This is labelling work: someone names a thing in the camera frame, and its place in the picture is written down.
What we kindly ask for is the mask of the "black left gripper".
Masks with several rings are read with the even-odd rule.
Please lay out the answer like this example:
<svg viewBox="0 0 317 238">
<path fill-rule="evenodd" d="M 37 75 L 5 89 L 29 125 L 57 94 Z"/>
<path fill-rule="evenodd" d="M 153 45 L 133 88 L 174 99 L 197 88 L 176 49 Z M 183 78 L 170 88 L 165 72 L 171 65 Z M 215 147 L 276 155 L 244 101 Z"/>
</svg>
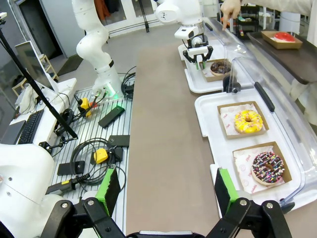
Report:
<svg viewBox="0 0 317 238">
<path fill-rule="evenodd" d="M 204 33 L 195 34 L 190 33 L 188 39 L 183 41 L 183 45 L 185 46 L 186 50 L 183 51 L 184 58 L 195 65 L 196 70 L 199 69 L 199 63 L 197 61 L 197 55 L 194 54 L 194 51 L 207 51 L 206 55 L 202 55 L 202 65 L 203 69 L 206 68 L 206 62 L 210 59 L 213 47 L 208 46 L 208 38 Z"/>
</svg>

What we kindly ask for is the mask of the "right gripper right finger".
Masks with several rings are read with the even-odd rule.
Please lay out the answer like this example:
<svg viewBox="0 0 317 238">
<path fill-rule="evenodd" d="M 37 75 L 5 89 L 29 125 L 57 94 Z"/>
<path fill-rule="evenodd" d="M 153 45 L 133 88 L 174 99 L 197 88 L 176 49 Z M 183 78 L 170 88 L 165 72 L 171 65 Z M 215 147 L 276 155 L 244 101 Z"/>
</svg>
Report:
<svg viewBox="0 0 317 238">
<path fill-rule="evenodd" d="M 291 232 L 278 202 L 261 205 L 240 197 L 227 169 L 217 169 L 214 191 L 221 219 L 208 238 L 234 238 L 241 230 L 250 230 L 255 238 L 290 238 Z"/>
</svg>

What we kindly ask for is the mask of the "person right hand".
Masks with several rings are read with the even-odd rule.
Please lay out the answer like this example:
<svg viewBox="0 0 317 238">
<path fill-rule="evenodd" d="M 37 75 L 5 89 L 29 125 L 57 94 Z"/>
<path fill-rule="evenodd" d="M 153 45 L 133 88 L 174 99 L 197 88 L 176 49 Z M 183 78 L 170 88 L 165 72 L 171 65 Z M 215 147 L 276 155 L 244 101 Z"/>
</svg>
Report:
<svg viewBox="0 0 317 238">
<path fill-rule="evenodd" d="M 241 0 L 225 0 L 220 7 L 223 14 L 222 29 L 227 27 L 229 19 L 236 19 L 241 9 Z"/>
</svg>

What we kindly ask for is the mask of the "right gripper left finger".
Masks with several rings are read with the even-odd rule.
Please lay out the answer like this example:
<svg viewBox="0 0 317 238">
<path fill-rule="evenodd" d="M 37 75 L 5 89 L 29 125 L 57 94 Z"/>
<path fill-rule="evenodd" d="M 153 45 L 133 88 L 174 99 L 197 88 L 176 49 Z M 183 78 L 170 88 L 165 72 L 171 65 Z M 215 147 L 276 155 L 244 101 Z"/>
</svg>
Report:
<svg viewBox="0 0 317 238">
<path fill-rule="evenodd" d="M 120 193 L 116 169 L 109 169 L 93 197 L 73 204 L 58 201 L 44 226 L 43 238 L 79 238 L 85 229 L 94 231 L 93 238 L 123 238 L 125 235 L 112 218 Z"/>
</svg>

